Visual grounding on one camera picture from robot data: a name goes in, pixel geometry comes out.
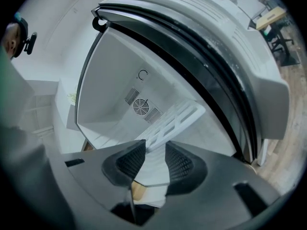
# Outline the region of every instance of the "vent slot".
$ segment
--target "vent slot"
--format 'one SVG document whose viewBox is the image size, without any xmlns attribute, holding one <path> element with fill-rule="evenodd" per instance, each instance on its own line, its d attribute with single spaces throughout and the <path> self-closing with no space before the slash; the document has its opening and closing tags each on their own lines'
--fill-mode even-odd
<svg viewBox="0 0 307 230">
<path fill-rule="evenodd" d="M 135 89 L 135 88 L 132 88 L 129 93 L 127 94 L 126 98 L 125 98 L 125 101 L 131 105 L 134 100 L 136 99 L 136 97 L 138 97 L 139 95 L 139 92 Z"/>
<path fill-rule="evenodd" d="M 196 111 L 197 111 L 197 108 L 194 107 L 193 110 L 190 111 L 190 112 L 180 121 L 180 123 L 182 124 L 182 123 L 183 123 L 184 121 L 186 121 L 189 117 L 191 117 L 192 114 L 193 114 L 194 112 L 196 112 Z"/>
<path fill-rule="evenodd" d="M 74 159 L 74 160 L 69 160 L 69 161 L 65 162 L 67 167 L 75 166 L 75 165 L 78 165 L 80 163 L 84 163 L 84 160 L 83 159 Z"/>
<path fill-rule="evenodd" d="M 148 113 L 149 105 L 147 103 L 148 100 L 137 99 L 133 103 L 133 109 L 138 115 L 145 115 Z"/>
<path fill-rule="evenodd" d="M 144 118 L 149 124 L 153 124 L 157 119 L 161 117 L 161 113 L 155 107 L 150 111 L 150 113 Z"/>
<path fill-rule="evenodd" d="M 253 217 L 267 208 L 267 205 L 248 183 L 238 183 L 234 188 Z"/>
</svg>

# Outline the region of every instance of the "table leg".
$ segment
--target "table leg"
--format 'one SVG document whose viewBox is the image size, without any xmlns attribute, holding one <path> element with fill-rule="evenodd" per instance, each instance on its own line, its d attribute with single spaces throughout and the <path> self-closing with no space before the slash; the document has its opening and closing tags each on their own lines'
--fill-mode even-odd
<svg viewBox="0 0 307 230">
<path fill-rule="evenodd" d="M 260 153 L 259 153 L 258 158 L 257 158 L 257 164 L 259 166 L 262 166 L 265 162 L 265 158 L 267 156 L 267 151 L 268 151 L 268 144 L 269 144 L 269 140 L 264 139 L 263 142 L 262 142 Z"/>
<path fill-rule="evenodd" d="M 289 51 L 288 46 L 286 44 L 286 41 L 285 41 L 280 29 L 278 28 L 278 26 L 275 23 L 273 23 L 273 24 L 271 24 L 271 27 L 276 32 L 276 34 L 278 35 L 279 40 L 280 40 L 280 44 L 283 46 L 283 49 L 284 49 L 284 54 L 282 54 L 281 57 L 280 57 L 281 66 L 285 67 L 285 66 L 300 64 L 300 62 L 298 61 L 297 53 Z"/>
</svg>

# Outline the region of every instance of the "wooden floor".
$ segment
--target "wooden floor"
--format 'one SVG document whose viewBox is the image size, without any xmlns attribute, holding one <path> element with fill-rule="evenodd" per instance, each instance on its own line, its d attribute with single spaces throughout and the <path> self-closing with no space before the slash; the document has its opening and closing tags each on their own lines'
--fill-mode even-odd
<svg viewBox="0 0 307 230">
<path fill-rule="evenodd" d="M 307 159 L 307 54 L 299 32 L 294 26 L 283 29 L 285 38 L 294 39 L 301 64 L 280 67 L 280 73 L 290 87 L 290 113 L 283 140 L 270 140 L 267 159 L 263 166 L 252 164 L 258 175 L 268 181 L 281 194 L 294 188 L 305 169 Z"/>
</svg>

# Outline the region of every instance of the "black frame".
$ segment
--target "black frame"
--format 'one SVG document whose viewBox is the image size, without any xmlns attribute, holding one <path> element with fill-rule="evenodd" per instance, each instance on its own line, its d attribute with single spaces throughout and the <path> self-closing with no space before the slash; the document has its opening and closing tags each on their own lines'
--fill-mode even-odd
<svg viewBox="0 0 307 230">
<path fill-rule="evenodd" d="M 79 82 L 78 82 L 77 93 L 76 93 L 76 102 L 75 102 L 75 124 L 76 124 L 76 126 L 78 127 L 78 129 L 80 130 L 80 132 L 83 134 L 84 137 L 86 137 L 86 136 L 85 136 L 85 134 L 82 132 L 82 130 L 80 129 L 80 127 L 79 127 L 79 125 L 78 125 L 78 122 L 77 122 L 77 117 L 78 117 L 78 102 L 79 102 L 80 88 L 81 88 L 81 85 L 82 85 L 82 79 L 83 79 L 83 77 L 84 77 L 84 73 L 85 73 L 85 70 L 86 70 L 86 66 L 87 66 L 87 64 L 88 64 L 88 62 L 89 62 L 89 60 L 90 60 L 90 57 L 91 57 L 91 55 L 92 55 L 94 49 L 96 48 L 96 45 L 98 44 L 100 38 L 102 37 L 102 35 L 103 35 L 103 33 L 104 33 L 104 31 L 105 31 L 106 29 L 107 29 L 107 26 L 101 27 L 101 31 L 98 33 L 97 37 L 95 38 L 95 40 L 94 40 L 94 42 L 93 42 L 93 44 L 92 44 L 92 46 L 91 46 L 91 48 L 90 48 L 90 51 L 89 51 L 89 53 L 88 53 L 87 56 L 86 56 L 86 59 L 85 59 L 85 62 L 84 62 L 84 64 L 83 64 L 82 71 L 81 71 L 81 74 L 80 74 Z M 90 143 L 90 145 L 93 147 L 93 149 L 96 149 L 88 139 L 86 139 L 86 141 L 87 141 L 88 143 Z"/>
<path fill-rule="evenodd" d="M 7 0 L 0 0 L 2 8 L 0 32 L 3 34 L 6 25 L 11 21 L 14 13 L 22 6 L 25 0 L 14 0 L 7 6 Z M 305 30 L 306 22 L 305 18 L 301 15 L 301 8 L 305 0 L 282 0 L 288 7 L 289 12 L 294 18 L 299 29 L 301 29 L 301 35 L 306 41 L 307 31 Z M 3 225 L 10 224 L 11 227 L 25 227 L 31 226 L 32 228 L 44 228 L 54 229 L 45 219 L 25 203 L 24 199 L 21 199 L 17 194 L 17 189 L 12 186 L 11 180 L 8 178 L 7 173 L 1 167 L 0 169 L 1 181 L 2 181 L 2 193 L 5 195 L 6 200 L 3 202 L 5 208 L 3 216 Z M 288 194 L 287 197 L 282 198 L 278 203 L 278 207 L 269 207 L 270 212 L 266 212 L 264 217 L 256 217 L 252 222 L 246 223 L 244 226 L 238 226 L 236 229 L 269 229 L 278 226 L 286 226 L 286 224 L 304 226 L 305 224 L 305 212 L 299 207 L 302 202 L 307 200 L 307 171 L 304 171 L 302 178 L 294 190 L 293 194 Z M 22 220 L 12 220 L 12 213 L 16 216 L 22 215 Z"/>
</svg>

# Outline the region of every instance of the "wooden table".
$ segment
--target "wooden table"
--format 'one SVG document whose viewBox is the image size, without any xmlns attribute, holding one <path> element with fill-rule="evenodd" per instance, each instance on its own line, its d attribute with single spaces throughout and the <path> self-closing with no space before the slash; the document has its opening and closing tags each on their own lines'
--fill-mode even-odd
<svg viewBox="0 0 307 230">
<path fill-rule="evenodd" d="M 281 7 L 276 7 L 257 20 L 256 30 L 259 31 L 268 25 L 280 20 L 286 15 L 287 12 L 285 10 L 283 10 Z"/>
</svg>

